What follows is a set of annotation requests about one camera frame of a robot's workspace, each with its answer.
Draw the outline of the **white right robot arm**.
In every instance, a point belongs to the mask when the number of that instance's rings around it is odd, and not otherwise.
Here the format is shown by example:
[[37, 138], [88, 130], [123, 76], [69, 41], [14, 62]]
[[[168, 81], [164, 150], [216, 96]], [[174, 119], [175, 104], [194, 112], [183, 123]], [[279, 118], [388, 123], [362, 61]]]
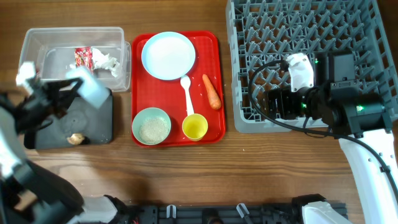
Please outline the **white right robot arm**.
[[392, 121], [382, 98], [362, 94], [354, 78], [331, 77], [314, 85], [306, 79], [300, 86], [266, 92], [266, 118], [292, 119], [304, 115], [320, 119], [329, 130], [307, 134], [330, 136], [339, 141], [359, 194], [366, 223], [397, 223], [397, 161]]

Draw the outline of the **light blue bowl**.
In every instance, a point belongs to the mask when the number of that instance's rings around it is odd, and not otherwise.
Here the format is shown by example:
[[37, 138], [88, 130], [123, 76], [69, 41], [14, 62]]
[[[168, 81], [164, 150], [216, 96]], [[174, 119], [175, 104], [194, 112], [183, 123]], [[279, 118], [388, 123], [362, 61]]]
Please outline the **light blue bowl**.
[[78, 94], [91, 106], [99, 109], [110, 95], [110, 90], [97, 80], [91, 70], [85, 66], [77, 67], [66, 73], [67, 79], [79, 78], [83, 81], [78, 88]]

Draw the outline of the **white tissue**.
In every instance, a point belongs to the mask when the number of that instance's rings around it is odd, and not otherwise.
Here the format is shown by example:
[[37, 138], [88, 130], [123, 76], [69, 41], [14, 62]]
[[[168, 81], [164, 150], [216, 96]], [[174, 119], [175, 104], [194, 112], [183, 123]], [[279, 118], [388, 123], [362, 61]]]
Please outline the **white tissue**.
[[[119, 75], [121, 64], [117, 58], [110, 56], [110, 54], [103, 54], [99, 49], [91, 47], [93, 52], [93, 73], [95, 70], [107, 70], [113, 77]], [[70, 68], [77, 68], [75, 63], [70, 64]]]

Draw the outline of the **orange carrot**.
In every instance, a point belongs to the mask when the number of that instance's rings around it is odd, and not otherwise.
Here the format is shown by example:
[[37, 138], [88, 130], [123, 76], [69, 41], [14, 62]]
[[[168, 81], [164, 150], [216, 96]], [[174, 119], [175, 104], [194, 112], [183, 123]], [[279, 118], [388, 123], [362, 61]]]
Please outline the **orange carrot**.
[[202, 80], [206, 88], [207, 96], [208, 96], [208, 101], [210, 104], [210, 107], [214, 110], [218, 110], [221, 108], [222, 103], [221, 100], [212, 84], [210, 79], [208, 78], [208, 75], [203, 74], [202, 75]]

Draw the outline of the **white rice pile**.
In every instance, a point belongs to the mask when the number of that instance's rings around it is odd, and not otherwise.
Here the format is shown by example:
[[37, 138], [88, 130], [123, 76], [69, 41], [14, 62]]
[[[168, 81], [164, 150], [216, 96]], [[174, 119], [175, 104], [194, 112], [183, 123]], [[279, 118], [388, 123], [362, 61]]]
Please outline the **white rice pile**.
[[139, 136], [146, 144], [158, 144], [169, 135], [170, 127], [161, 117], [147, 119], [139, 128]]

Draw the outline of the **light blue plate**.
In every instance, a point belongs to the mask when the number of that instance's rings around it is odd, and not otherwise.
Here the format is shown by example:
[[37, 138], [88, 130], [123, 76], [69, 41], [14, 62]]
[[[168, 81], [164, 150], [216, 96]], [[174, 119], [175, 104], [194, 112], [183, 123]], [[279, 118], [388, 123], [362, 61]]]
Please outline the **light blue plate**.
[[151, 37], [141, 52], [142, 65], [159, 80], [176, 80], [194, 66], [196, 50], [193, 43], [178, 32], [161, 32]]

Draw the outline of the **white plastic spoon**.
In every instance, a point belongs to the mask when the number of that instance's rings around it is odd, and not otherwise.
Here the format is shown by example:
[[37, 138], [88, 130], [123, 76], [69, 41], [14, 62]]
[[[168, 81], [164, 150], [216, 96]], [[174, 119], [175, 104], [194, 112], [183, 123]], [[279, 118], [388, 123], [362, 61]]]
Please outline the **white plastic spoon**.
[[185, 91], [185, 99], [186, 99], [186, 106], [187, 106], [187, 115], [190, 116], [194, 113], [192, 99], [190, 96], [190, 85], [191, 80], [187, 75], [184, 75], [180, 79], [180, 84]]

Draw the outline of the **red snack wrapper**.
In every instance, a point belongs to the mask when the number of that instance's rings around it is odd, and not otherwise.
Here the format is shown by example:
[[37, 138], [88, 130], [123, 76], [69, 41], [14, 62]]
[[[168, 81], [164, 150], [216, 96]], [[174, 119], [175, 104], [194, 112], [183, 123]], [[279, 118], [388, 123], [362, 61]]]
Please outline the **red snack wrapper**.
[[84, 66], [93, 73], [93, 52], [91, 47], [76, 48], [74, 55], [76, 67]]

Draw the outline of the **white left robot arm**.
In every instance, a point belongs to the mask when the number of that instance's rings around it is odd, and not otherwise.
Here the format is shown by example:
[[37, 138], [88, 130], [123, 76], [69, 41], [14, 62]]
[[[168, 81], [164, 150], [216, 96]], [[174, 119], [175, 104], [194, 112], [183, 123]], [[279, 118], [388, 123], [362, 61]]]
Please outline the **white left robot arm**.
[[118, 223], [123, 204], [109, 195], [84, 198], [71, 183], [26, 157], [20, 134], [44, 127], [67, 108], [86, 84], [82, 78], [27, 81], [32, 93], [13, 105], [1, 93], [1, 223]]

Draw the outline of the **brown food scrap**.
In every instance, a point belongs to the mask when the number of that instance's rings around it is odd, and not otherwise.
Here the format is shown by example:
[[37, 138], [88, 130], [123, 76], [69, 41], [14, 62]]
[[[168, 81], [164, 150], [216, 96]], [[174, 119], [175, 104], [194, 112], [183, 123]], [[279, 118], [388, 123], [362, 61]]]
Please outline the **brown food scrap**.
[[68, 143], [72, 145], [80, 145], [85, 139], [86, 137], [82, 133], [74, 133], [70, 137], [67, 137]]

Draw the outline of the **yellow plastic cup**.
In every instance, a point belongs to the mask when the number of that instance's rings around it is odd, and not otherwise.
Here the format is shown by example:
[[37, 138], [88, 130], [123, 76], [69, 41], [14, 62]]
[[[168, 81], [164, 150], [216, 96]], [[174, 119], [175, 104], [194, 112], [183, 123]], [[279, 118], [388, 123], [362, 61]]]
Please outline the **yellow plastic cup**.
[[184, 135], [191, 141], [201, 140], [208, 131], [208, 122], [201, 114], [188, 115], [182, 123]]

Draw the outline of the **light green bowl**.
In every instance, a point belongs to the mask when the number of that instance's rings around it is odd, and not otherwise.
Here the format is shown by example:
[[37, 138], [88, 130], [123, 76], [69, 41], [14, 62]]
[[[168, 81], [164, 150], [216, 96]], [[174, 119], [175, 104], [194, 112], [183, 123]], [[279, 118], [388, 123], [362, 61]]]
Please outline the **light green bowl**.
[[167, 139], [171, 131], [171, 119], [160, 108], [146, 108], [135, 115], [132, 134], [143, 145], [153, 146]]

